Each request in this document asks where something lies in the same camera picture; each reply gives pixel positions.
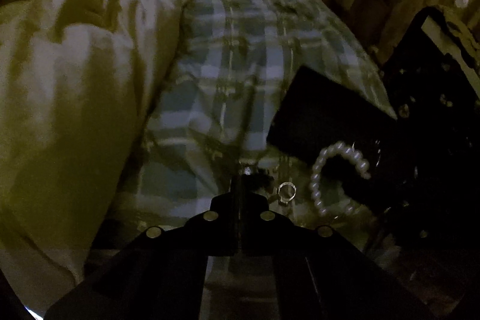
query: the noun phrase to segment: plaid bedsheet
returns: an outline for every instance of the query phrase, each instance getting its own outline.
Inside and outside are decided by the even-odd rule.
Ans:
[[[110,244],[208,210],[240,160],[293,182],[294,201],[271,209],[315,225],[309,168],[266,144],[270,122],[302,64],[395,117],[377,67],[320,0],[191,0],[181,29],[177,59],[102,228]]]

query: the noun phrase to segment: crumpled duvet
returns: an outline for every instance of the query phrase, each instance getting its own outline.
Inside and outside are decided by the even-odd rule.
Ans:
[[[83,278],[186,1],[0,9],[0,267],[40,314]]]

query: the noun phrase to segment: yellow cloth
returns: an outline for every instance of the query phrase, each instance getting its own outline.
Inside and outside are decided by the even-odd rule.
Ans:
[[[36,312],[83,278],[186,1],[0,9],[0,267]]]

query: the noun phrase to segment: ring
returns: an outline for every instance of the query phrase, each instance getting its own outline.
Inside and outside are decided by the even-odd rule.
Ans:
[[[280,189],[281,189],[282,187],[284,187],[284,186],[290,186],[290,187],[293,188],[293,195],[292,195],[290,198],[288,198],[288,199],[287,199],[287,198],[283,198],[283,197],[280,195]],[[282,183],[282,184],[278,187],[277,194],[278,194],[278,196],[280,197],[280,202],[286,204],[286,203],[290,202],[292,199],[295,198],[295,196],[296,196],[296,194],[297,194],[297,188],[296,188],[295,185],[294,185],[293,183],[291,183],[291,182],[284,182],[284,183]]]

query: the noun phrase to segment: pearl bracelet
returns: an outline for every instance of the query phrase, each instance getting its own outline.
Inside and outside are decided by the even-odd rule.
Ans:
[[[311,198],[313,203],[318,210],[318,214],[321,217],[324,217],[328,214],[328,208],[325,207],[322,200],[322,193],[320,191],[320,178],[323,166],[329,158],[334,156],[341,156],[345,160],[348,160],[351,164],[355,165],[357,172],[364,179],[370,179],[371,175],[368,173],[370,164],[368,160],[364,159],[360,151],[355,150],[352,146],[346,145],[343,141],[338,141],[337,143],[323,148],[318,155],[318,158],[315,164],[312,167],[311,182],[309,189],[311,191]],[[355,211],[355,207],[352,205],[347,205],[345,207],[345,214],[352,214]]]

